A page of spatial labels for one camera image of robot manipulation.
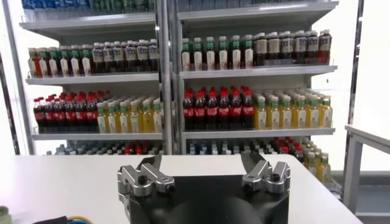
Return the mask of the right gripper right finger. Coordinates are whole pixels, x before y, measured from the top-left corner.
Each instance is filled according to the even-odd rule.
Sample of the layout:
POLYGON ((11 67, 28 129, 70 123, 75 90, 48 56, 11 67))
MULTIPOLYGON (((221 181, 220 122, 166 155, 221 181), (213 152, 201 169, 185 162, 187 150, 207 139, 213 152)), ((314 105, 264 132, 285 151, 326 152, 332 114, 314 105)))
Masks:
POLYGON ((241 181, 245 191, 282 194, 290 190, 291 169, 286 162, 279 161, 272 166, 260 154, 255 153, 242 153, 241 161, 247 172, 241 181))

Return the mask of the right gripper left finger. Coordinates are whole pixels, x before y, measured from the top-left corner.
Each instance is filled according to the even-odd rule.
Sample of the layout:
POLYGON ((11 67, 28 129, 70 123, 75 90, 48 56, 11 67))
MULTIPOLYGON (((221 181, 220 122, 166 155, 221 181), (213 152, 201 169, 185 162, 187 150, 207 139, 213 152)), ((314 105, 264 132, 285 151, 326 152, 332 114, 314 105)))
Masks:
POLYGON ((160 171, 161 161, 162 156, 155 155, 144 158, 136 168, 121 166, 118 170, 118 194, 148 197, 153 188, 161 194, 173 194, 175 180, 160 171))

